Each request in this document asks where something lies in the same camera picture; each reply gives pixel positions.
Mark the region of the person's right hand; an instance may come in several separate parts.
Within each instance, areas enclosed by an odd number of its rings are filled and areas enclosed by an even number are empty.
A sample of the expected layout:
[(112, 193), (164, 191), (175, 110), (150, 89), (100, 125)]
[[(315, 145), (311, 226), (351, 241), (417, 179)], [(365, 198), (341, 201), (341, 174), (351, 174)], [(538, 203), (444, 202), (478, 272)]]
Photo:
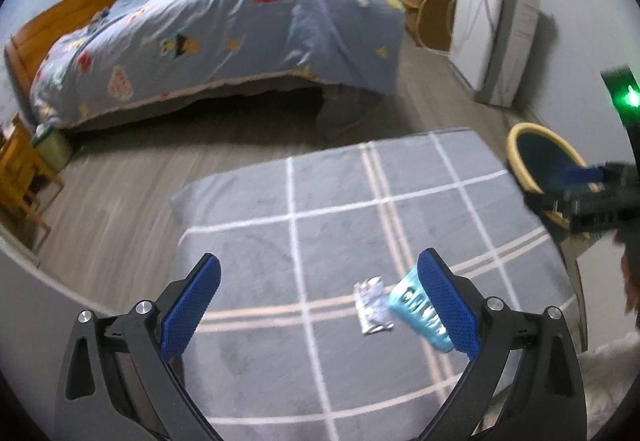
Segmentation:
[(614, 242), (624, 247), (620, 268), (623, 272), (626, 294), (625, 312), (639, 311), (639, 232), (617, 231)]

